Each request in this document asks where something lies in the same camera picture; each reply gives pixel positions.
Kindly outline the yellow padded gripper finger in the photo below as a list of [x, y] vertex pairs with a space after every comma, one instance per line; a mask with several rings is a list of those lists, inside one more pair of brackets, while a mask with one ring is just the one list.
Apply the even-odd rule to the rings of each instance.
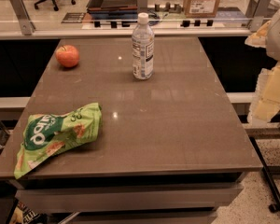
[[270, 23], [270, 21], [265, 22], [255, 33], [245, 40], [245, 44], [253, 48], [266, 48], [266, 37]]
[[262, 68], [249, 107], [248, 122], [262, 125], [280, 111], [280, 63], [271, 70]]

